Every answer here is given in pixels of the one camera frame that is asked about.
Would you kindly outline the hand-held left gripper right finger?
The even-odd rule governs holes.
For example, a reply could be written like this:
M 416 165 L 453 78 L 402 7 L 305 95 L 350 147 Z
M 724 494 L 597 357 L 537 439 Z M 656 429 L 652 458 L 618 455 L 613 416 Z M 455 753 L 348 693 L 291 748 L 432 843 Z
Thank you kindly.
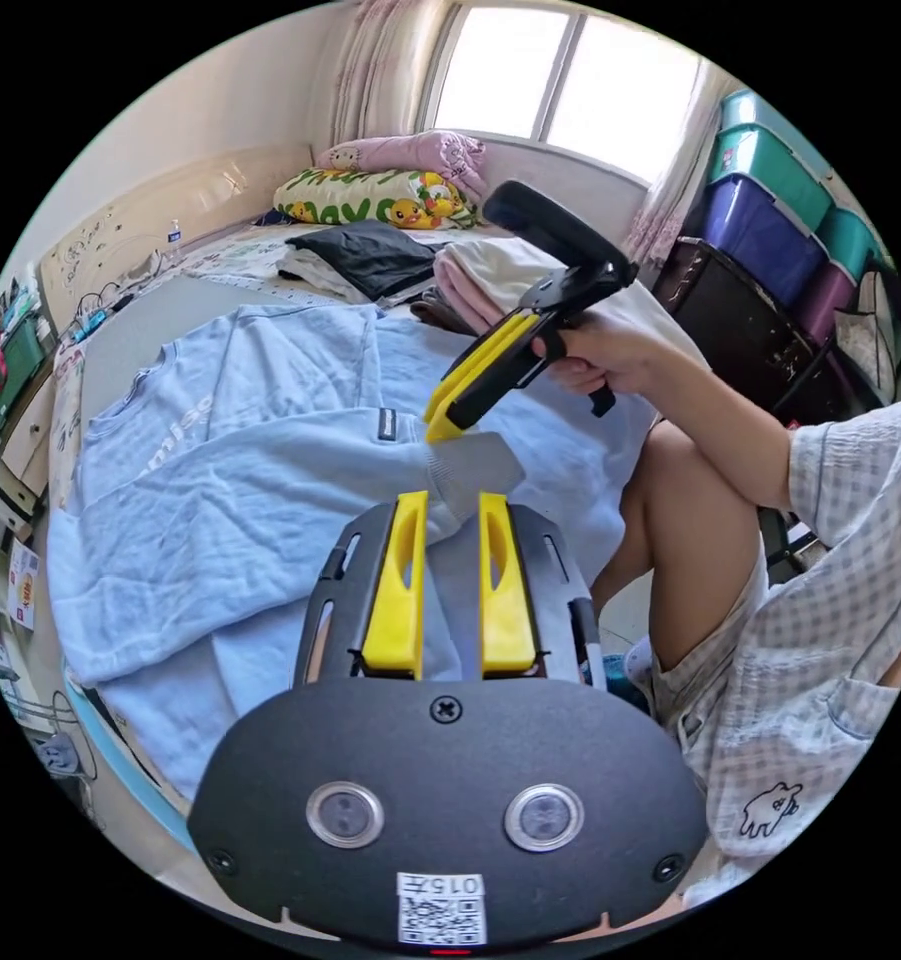
M 502 494 L 479 498 L 479 622 L 483 672 L 526 672 L 537 657 L 523 566 Z

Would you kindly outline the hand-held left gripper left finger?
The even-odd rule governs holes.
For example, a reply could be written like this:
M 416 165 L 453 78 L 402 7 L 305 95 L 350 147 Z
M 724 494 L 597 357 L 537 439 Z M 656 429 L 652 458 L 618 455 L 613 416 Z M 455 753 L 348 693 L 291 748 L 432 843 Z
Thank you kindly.
M 428 493 L 398 496 L 362 646 L 367 672 L 423 668 Z

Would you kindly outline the person's right hand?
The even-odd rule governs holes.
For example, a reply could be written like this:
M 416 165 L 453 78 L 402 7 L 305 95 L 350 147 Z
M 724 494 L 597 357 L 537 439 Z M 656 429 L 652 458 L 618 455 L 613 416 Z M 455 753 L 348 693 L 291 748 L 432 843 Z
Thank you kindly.
M 580 395 L 607 386 L 656 402 L 676 374 L 700 366 L 694 356 L 600 305 L 580 314 L 560 337 L 564 356 L 548 374 Z

